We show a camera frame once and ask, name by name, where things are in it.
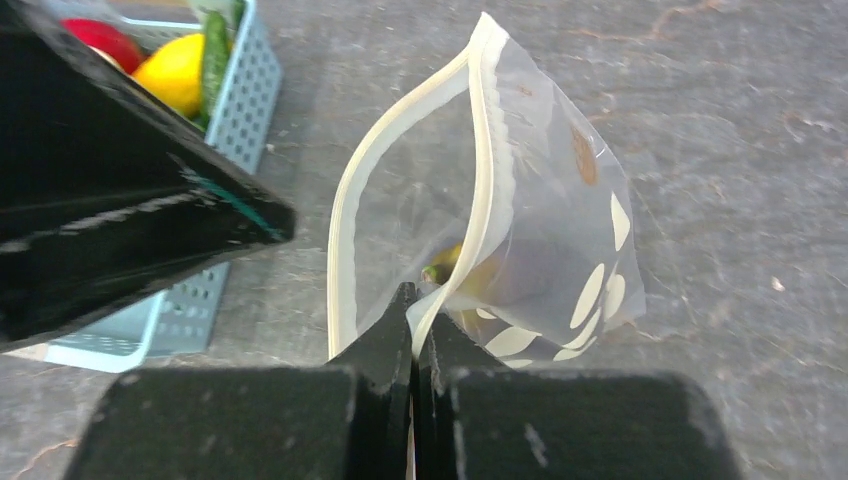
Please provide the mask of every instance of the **yellow lemon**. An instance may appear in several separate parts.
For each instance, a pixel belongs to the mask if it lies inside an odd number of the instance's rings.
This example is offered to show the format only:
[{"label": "yellow lemon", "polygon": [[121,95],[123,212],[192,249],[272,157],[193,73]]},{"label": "yellow lemon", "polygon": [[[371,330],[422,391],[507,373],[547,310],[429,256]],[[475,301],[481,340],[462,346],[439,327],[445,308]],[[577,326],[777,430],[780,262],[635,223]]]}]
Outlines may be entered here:
[{"label": "yellow lemon", "polygon": [[169,107],[186,117],[200,111],[203,64],[202,33],[180,37],[163,45],[133,73],[133,78]]}]

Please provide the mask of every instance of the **transparent plastic bag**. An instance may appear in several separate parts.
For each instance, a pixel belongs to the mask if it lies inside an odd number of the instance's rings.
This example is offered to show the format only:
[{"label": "transparent plastic bag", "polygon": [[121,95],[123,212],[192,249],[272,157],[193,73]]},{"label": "transparent plastic bag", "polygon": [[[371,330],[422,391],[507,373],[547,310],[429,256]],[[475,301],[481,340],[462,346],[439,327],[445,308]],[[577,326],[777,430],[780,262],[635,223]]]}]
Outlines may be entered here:
[{"label": "transparent plastic bag", "polygon": [[[439,132],[463,128],[469,104],[468,144],[443,151]],[[429,128],[412,129],[422,119]],[[445,310],[514,368],[574,358],[645,311],[631,219],[612,152],[484,13],[466,48],[377,121],[345,170],[328,248],[330,357],[415,281],[415,355]]]}]

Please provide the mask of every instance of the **gray table surface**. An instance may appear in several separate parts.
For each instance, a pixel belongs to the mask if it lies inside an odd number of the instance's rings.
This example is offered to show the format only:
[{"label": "gray table surface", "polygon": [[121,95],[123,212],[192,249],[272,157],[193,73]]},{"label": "gray table surface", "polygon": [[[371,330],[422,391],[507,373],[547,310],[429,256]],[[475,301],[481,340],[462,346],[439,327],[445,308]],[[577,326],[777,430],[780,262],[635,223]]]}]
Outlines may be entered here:
[{"label": "gray table surface", "polygon": [[[235,263],[207,354],[318,364],[345,163],[482,10],[631,178],[648,314],[575,367],[674,369],[719,406],[751,479],[848,478],[848,2],[264,0],[287,70],[259,177],[297,239]],[[445,130],[443,142],[459,144]],[[0,478],[60,478],[112,376],[0,357]]]}]

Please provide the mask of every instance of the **plastic bag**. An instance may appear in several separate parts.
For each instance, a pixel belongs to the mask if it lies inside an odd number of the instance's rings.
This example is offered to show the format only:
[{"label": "plastic bag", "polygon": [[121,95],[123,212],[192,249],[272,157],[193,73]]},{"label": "plastic bag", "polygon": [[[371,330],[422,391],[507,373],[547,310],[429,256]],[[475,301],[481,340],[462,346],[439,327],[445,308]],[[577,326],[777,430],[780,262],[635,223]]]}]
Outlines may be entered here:
[{"label": "plastic bag", "polygon": [[[434,133],[461,128],[449,102],[466,90],[476,161],[441,151]],[[423,140],[378,164],[430,115]],[[379,318],[398,283],[416,281],[416,355],[444,309],[507,365],[574,358],[645,310],[631,218],[612,152],[484,13],[466,48],[377,121],[345,170],[328,250],[330,356]],[[425,267],[459,242],[449,279],[433,284]]]},{"label": "plastic bag", "polygon": [[0,0],[0,351],[292,238],[294,212],[38,6]]}]

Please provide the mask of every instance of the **stone countertop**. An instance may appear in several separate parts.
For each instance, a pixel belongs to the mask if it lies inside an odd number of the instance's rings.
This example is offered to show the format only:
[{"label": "stone countertop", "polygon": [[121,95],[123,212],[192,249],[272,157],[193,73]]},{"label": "stone countertop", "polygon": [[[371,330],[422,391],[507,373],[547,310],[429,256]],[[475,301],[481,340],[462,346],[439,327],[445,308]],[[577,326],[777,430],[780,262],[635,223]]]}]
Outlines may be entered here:
[{"label": "stone countertop", "polygon": [[[260,9],[287,76],[259,177],[299,210],[298,237],[236,262],[209,352],[165,363],[325,359],[327,231],[344,166],[485,10],[631,179],[648,314],[569,365],[690,375],[719,406],[750,479],[848,478],[848,3]],[[465,141],[440,135],[448,149]],[[0,478],[60,478],[111,376],[7,357],[0,372]]]}]

